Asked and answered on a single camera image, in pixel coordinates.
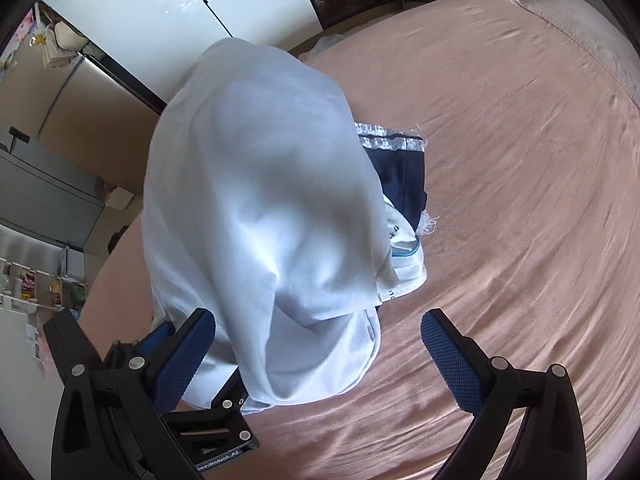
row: blue gripper pad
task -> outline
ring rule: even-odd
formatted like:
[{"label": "blue gripper pad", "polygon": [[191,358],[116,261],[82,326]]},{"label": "blue gripper pad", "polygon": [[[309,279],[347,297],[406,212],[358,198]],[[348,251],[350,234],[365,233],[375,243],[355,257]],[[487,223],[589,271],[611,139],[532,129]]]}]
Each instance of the blue gripper pad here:
[{"label": "blue gripper pad", "polygon": [[460,409],[480,413],[484,405],[480,376],[431,312],[422,316],[420,336]]},{"label": "blue gripper pad", "polygon": [[[200,319],[188,330],[181,345],[168,358],[153,384],[152,403],[159,415],[176,408],[213,343],[216,333],[213,314],[208,310],[198,310],[203,311]],[[188,322],[189,319],[174,337],[184,335],[182,329],[187,328]]]},{"label": "blue gripper pad", "polygon": [[165,321],[156,328],[151,334],[146,336],[138,345],[138,354],[142,357],[149,357],[158,345],[164,341],[165,337],[169,337],[175,333],[174,324],[171,321]]}]

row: bed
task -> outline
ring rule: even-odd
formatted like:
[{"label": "bed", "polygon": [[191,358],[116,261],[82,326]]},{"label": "bed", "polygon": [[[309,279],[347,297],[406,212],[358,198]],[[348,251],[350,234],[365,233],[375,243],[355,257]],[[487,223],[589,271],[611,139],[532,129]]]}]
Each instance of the bed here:
[{"label": "bed", "polygon": [[[429,308],[515,367],[565,365],[590,480],[622,457],[640,426],[635,68],[590,52],[524,1],[441,0],[310,61],[338,82],[355,121],[428,141],[425,189],[438,217],[423,238],[429,277],[380,308],[382,348],[356,388],[248,416],[260,448],[207,479],[431,478],[471,419],[420,341]],[[114,339],[142,338],[152,317],[138,219],[81,326],[105,354]],[[498,475],[521,416],[485,478]]]}]

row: pink bed sheet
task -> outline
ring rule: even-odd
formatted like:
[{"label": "pink bed sheet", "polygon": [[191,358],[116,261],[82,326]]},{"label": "pink bed sheet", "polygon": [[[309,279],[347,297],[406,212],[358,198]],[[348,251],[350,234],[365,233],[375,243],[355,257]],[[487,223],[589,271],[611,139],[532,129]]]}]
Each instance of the pink bed sheet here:
[{"label": "pink bed sheet", "polygon": [[[506,0],[419,7],[311,64],[340,84],[356,121],[428,140],[430,276],[380,308],[382,349],[359,386],[249,416],[260,449],[206,478],[431,478],[471,421],[420,341],[434,307],[489,355],[567,367],[590,479],[604,478],[640,423],[638,108],[590,54]],[[81,325],[105,353],[148,332],[151,301],[136,221]]]}]

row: beige cabinet panel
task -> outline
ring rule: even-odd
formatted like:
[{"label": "beige cabinet panel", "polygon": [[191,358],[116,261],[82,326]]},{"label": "beige cabinet panel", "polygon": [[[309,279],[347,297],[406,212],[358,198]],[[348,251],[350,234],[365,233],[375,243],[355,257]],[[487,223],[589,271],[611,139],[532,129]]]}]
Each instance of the beige cabinet panel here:
[{"label": "beige cabinet panel", "polygon": [[0,117],[30,137],[36,137],[58,94],[81,57],[69,65],[45,68],[42,50],[23,41],[12,69],[0,84]]},{"label": "beige cabinet panel", "polygon": [[65,160],[139,194],[158,114],[85,59],[64,87],[40,142]]}]

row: folded clothes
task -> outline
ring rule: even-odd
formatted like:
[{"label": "folded clothes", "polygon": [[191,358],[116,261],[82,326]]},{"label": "folded clothes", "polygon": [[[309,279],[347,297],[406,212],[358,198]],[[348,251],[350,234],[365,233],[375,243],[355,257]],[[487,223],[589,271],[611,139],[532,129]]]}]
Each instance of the folded clothes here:
[{"label": "folded clothes", "polygon": [[207,408],[236,367],[246,412],[361,380],[376,307],[426,279],[367,150],[336,83],[289,54],[228,39],[200,58],[156,127],[142,213],[154,324],[216,318],[186,402]]}]

